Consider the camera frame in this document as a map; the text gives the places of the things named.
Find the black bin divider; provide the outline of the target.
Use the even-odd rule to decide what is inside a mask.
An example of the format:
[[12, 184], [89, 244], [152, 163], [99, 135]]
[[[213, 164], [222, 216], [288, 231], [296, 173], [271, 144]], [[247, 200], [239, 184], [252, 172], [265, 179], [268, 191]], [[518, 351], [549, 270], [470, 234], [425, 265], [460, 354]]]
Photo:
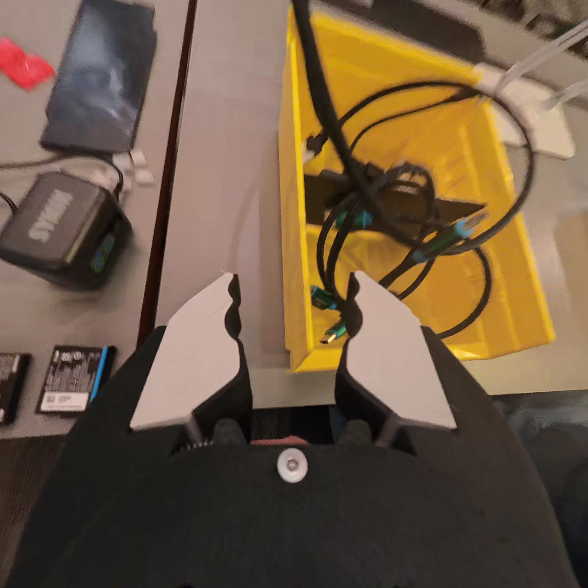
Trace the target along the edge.
[[[306, 222], [315, 226], [322, 225], [330, 210], [352, 191], [345, 177], [325, 175], [305, 174], [304, 188]], [[393, 214], [424, 217], [434, 202], [438, 220], [445, 223], [468, 217], [484, 207], [480, 203], [439, 198], [424, 179], [395, 180], [379, 191], [378, 200], [387, 217]]]

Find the black printed charger box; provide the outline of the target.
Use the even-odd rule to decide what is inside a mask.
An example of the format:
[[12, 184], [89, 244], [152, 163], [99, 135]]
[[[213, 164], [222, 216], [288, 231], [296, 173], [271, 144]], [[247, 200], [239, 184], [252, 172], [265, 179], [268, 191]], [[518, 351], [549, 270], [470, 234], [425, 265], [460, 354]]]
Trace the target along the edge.
[[69, 290], [100, 289], [131, 236], [116, 196], [61, 171], [40, 174], [1, 229], [1, 260]]

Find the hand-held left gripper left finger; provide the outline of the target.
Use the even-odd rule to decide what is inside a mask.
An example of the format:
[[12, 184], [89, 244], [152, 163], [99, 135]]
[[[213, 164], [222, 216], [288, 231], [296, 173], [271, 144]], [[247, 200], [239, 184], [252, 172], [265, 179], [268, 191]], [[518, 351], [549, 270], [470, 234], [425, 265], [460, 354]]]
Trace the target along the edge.
[[133, 432], [181, 426], [191, 440], [205, 440], [231, 419], [251, 438], [240, 303], [238, 275], [224, 273], [171, 317], [130, 419]]

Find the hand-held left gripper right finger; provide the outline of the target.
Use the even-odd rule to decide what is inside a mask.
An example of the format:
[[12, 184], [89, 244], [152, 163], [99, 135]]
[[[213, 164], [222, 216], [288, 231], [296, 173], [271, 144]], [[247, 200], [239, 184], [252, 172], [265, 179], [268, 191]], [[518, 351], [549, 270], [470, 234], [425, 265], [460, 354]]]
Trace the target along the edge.
[[456, 430], [422, 325], [408, 306], [362, 271], [349, 276], [347, 294], [348, 340], [334, 387], [343, 416], [365, 421], [375, 445], [393, 445], [405, 427]]

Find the black hdmi switch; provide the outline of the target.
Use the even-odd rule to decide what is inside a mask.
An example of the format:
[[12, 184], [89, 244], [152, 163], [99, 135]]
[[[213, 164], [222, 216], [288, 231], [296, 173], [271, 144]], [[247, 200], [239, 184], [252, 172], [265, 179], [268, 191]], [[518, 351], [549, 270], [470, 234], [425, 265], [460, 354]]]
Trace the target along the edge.
[[[524, 147], [527, 151], [527, 169], [525, 181], [517, 199], [500, 220], [498, 220], [488, 230], [474, 237], [474, 239], [471, 241], [467, 241], [466, 237], [458, 237], [458, 240], [463, 241], [463, 243], [461, 245], [450, 246], [446, 252], [446, 255], [463, 254], [469, 251], [473, 251], [475, 248], [481, 247], [487, 241], [494, 238], [501, 231], [503, 231], [504, 228], [511, 223], [511, 221], [522, 209], [532, 187], [535, 169], [535, 152], [533, 151], [531, 137], [524, 124], [516, 117], [516, 115], [504, 103], [504, 101], [499, 98], [494, 98], [480, 89], [476, 89], [472, 86], [457, 82], [423, 81], [391, 86], [379, 90], [378, 92], [373, 93], [365, 99], [361, 100], [346, 114], [344, 114], [339, 121], [335, 122], [333, 117], [328, 119], [327, 123], [323, 125], [323, 129], [320, 131], [320, 133], [315, 136], [309, 136], [306, 144], [309, 145], [309, 149], [312, 155], [318, 155], [324, 144], [327, 143], [328, 139], [330, 139], [330, 130], [335, 129], [336, 138], [342, 138], [343, 135], [341, 129], [343, 125], [353, 116], [358, 114], [361, 110], [367, 108], [367, 106], [372, 102], [395, 93], [424, 88], [455, 88], [456, 92], [437, 103], [403, 111], [376, 121], [375, 123], [364, 128], [358, 134], [352, 145], [349, 146], [345, 141], [343, 141], [343, 154], [344, 156], [348, 157], [348, 159], [351, 158], [352, 152], [355, 149], [359, 139], [361, 139], [364, 134], [366, 134], [373, 127], [384, 124], [385, 122], [390, 122], [405, 116], [415, 115], [437, 107], [456, 104], [458, 102], [467, 99], [474, 99], [476, 97], [483, 97], [494, 101], [506, 114], [509, 115], [512, 121], [518, 127], [520, 133], [525, 138], [526, 143]], [[435, 190], [433, 186], [433, 180], [425, 168], [420, 168], [412, 164], [403, 164], [383, 172], [376, 166], [371, 164], [360, 164], [355, 160], [354, 171], [359, 172], [359, 176], [362, 178], [359, 184], [356, 182], [357, 174], [352, 174], [349, 177], [346, 174], [335, 173], [330, 170], [323, 170], [318, 175], [305, 174], [304, 179], [305, 182], [308, 180], [314, 180], [315, 182], [321, 180], [326, 187], [330, 188], [329, 198], [325, 200], [323, 204], [325, 209], [334, 209], [335, 207], [342, 205], [343, 200], [349, 194], [351, 194], [352, 198], [356, 198], [364, 210], [367, 210], [369, 213], [374, 215], [374, 217], [378, 217], [380, 219], [380, 223], [386, 226], [387, 233], [393, 237], [394, 240], [404, 246], [417, 246], [417, 242], [415, 238], [411, 238], [408, 233], [401, 228], [401, 224], [419, 224], [425, 228], [425, 230], [448, 228], [448, 225], [442, 224], [440, 220], [434, 219], [431, 212], [429, 213], [428, 217], [408, 212], [395, 212], [394, 214], [386, 215], [383, 206], [379, 204], [379, 194], [385, 189], [395, 189], [399, 194], [405, 194], [410, 196], [412, 199], [415, 199], [418, 194], [421, 194], [422, 199], [424, 199], [426, 196], [434, 197]]]

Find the yellow plastic bin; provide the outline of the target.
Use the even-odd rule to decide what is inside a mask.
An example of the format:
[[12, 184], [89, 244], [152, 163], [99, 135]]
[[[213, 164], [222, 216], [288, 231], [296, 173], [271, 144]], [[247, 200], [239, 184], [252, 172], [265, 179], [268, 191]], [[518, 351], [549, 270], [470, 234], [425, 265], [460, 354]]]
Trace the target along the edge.
[[[461, 360], [492, 359], [555, 339], [521, 210], [481, 247], [446, 255], [458, 237], [471, 241], [511, 208], [526, 175], [525, 138], [491, 99], [476, 97], [385, 122], [437, 103], [455, 88], [388, 95], [347, 121], [318, 155], [306, 144], [327, 120], [339, 121], [379, 90], [410, 82], [446, 81], [476, 89], [472, 66], [414, 43], [373, 32], [293, 1], [286, 30], [278, 126], [285, 347], [293, 372], [337, 368], [347, 339], [343, 303], [349, 276], [362, 271], [408, 305]], [[445, 229], [401, 224], [417, 246], [404, 246], [349, 194], [320, 226], [306, 222], [304, 175], [357, 174], [355, 160], [383, 172], [425, 168], [434, 195], [484, 204]]]

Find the black battery blue stripe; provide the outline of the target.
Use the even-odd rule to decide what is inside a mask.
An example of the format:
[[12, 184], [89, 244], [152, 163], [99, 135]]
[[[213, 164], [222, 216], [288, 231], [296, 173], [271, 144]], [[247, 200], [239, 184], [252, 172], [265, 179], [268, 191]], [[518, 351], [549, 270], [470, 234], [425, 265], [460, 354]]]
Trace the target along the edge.
[[35, 413], [60, 417], [84, 413], [108, 381], [117, 351], [115, 346], [56, 345]]

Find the black labelled battery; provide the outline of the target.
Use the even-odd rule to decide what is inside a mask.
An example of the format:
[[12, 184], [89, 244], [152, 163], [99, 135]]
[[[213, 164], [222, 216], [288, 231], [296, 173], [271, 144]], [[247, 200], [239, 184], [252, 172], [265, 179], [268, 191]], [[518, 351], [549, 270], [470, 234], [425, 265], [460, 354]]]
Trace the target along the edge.
[[18, 415], [21, 395], [32, 355], [1, 353], [1, 426], [13, 423]]

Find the red tape piece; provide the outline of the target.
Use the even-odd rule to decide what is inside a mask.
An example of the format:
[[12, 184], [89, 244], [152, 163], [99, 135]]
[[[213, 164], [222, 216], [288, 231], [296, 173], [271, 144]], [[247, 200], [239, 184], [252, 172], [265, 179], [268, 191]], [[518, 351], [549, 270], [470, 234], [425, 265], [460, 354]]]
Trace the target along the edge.
[[24, 91], [32, 91], [55, 77], [55, 70], [46, 60], [27, 54], [7, 37], [1, 38], [1, 73]]

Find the white tablet stand base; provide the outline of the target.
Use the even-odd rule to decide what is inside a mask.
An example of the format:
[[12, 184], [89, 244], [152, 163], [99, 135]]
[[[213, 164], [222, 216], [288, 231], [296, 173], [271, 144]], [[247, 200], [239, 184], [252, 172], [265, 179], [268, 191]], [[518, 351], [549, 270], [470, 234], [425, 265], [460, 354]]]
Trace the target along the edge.
[[587, 79], [551, 90], [526, 75], [584, 40], [587, 40], [587, 20], [525, 56], [508, 70], [487, 63], [474, 67], [480, 78], [477, 87], [502, 99], [520, 115], [529, 129], [534, 149], [540, 154], [562, 160], [575, 155], [576, 145], [564, 114], [564, 104], [587, 92]]

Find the scattered white plastic clips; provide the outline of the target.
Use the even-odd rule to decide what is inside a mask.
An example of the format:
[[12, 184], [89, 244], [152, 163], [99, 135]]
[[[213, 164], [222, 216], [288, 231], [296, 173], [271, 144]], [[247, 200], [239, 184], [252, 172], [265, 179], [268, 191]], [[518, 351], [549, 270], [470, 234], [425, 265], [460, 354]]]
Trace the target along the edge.
[[149, 187], [155, 183], [145, 154], [141, 149], [135, 148], [128, 152], [113, 154], [112, 164], [122, 173], [122, 192], [131, 191], [135, 185]]

